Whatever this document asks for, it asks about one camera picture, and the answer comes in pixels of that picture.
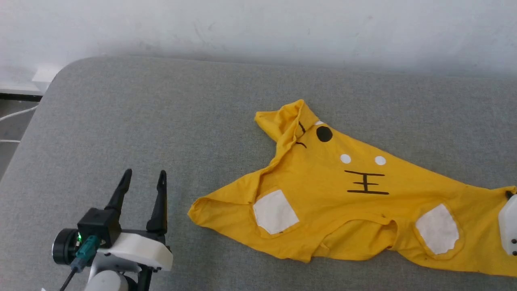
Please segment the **white cable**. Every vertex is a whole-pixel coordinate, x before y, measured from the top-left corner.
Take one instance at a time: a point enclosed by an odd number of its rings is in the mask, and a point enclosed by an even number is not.
[[[9,115],[6,115],[4,117],[0,117],[0,121],[3,121],[3,120],[6,120],[8,119],[9,117],[13,117],[13,116],[16,116],[16,115],[20,115],[20,114],[24,114],[24,113],[27,113],[27,112],[30,112],[30,111],[33,111],[33,110],[36,110],[38,106],[34,106],[32,108],[29,108],[29,109],[25,109],[25,110],[22,110],[22,111],[18,111],[18,112],[15,112],[15,113],[11,113]]]

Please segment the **black cylindrical lens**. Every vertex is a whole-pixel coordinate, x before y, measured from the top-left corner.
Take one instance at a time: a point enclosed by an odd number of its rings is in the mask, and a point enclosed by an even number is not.
[[[59,232],[52,244],[52,258],[58,265],[69,265],[75,258],[77,251],[77,236],[79,231],[65,228]]]

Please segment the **white dot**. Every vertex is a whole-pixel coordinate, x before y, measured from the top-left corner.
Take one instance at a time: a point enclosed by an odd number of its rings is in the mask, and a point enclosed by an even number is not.
[[[352,161],[352,158],[349,155],[347,155],[347,154],[342,154],[340,159],[345,164],[350,164],[350,162]]]
[[[375,162],[379,165],[379,166],[382,166],[386,163],[386,159],[383,157],[383,156],[376,156],[375,157]]]

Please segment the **teal cable connector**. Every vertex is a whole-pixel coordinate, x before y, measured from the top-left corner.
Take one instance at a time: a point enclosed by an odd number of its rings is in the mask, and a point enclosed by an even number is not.
[[[77,273],[83,271],[88,261],[95,257],[97,250],[100,247],[100,240],[97,236],[89,236],[79,250],[75,253],[75,259],[73,259],[70,267],[72,270],[75,269]]]

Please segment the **yellow shirt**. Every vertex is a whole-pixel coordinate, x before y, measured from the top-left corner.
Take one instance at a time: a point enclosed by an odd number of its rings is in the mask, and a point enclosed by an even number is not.
[[[517,277],[497,216],[515,186],[463,184],[339,133],[299,100],[255,120],[269,165],[199,198],[189,216],[255,250],[309,262],[384,249],[436,269]]]

